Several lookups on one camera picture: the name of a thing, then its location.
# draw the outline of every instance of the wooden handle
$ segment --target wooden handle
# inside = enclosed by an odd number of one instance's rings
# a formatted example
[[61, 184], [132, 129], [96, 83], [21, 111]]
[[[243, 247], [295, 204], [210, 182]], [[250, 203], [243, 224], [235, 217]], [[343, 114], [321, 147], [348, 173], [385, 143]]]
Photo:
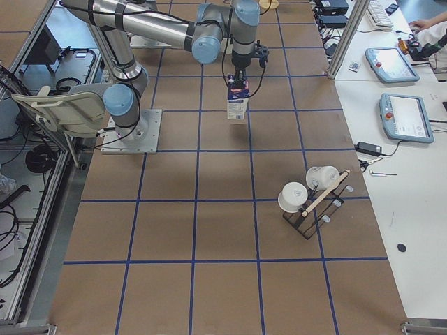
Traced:
[[350, 173], [350, 170], [343, 171], [343, 173], [336, 180], [334, 180], [334, 182], [327, 189], [325, 189], [324, 192], [322, 192], [322, 194], [320, 194], [320, 196], [316, 198], [315, 201], [301, 213], [301, 215], [303, 217], [308, 216], [309, 213], [313, 211], [315, 207], [317, 207], [329, 193], [335, 190], [341, 184], [341, 182], [344, 181], [347, 176], [349, 176]]

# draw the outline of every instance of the blue framed tablet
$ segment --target blue framed tablet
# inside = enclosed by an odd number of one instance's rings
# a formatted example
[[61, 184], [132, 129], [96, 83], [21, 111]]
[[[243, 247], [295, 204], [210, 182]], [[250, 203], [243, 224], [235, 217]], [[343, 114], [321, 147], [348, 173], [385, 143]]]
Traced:
[[379, 106], [383, 129], [389, 138], [422, 143], [434, 141], [422, 98], [384, 93]]
[[376, 47], [366, 49], [366, 59], [380, 81], [417, 82], [419, 75], [410, 62], [396, 47]]

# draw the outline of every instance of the person's arm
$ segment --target person's arm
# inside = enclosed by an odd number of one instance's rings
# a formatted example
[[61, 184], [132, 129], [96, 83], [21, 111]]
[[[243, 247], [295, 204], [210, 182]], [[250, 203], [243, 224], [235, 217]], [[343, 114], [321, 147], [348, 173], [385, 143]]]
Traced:
[[438, 24], [438, 23], [444, 22], [444, 21], [447, 21], [447, 11], [443, 12], [435, 17], [432, 17], [431, 19], [428, 19], [428, 20], [417, 20], [417, 21], [410, 22], [409, 25], [417, 27], [418, 30], [416, 32], [419, 32], [421, 30], [428, 29], [431, 26], [434, 26], [435, 24]]

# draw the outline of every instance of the person's hand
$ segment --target person's hand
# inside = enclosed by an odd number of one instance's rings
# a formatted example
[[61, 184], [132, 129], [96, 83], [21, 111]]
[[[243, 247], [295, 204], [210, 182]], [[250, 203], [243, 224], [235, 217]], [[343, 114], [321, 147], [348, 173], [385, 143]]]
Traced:
[[416, 33], [418, 33], [421, 30], [428, 29], [433, 25], [431, 20], [417, 20], [409, 23], [410, 27], [416, 28]]

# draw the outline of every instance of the person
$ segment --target person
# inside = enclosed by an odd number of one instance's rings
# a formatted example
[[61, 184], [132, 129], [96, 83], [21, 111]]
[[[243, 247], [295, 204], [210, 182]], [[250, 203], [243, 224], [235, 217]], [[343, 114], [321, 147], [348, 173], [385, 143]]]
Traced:
[[[435, 44], [442, 36], [447, 34], [447, 11], [431, 19], [410, 22], [409, 26], [415, 30], [415, 37], [421, 46], [428, 43]], [[428, 60], [435, 73], [447, 73], [447, 46], [440, 49]]]

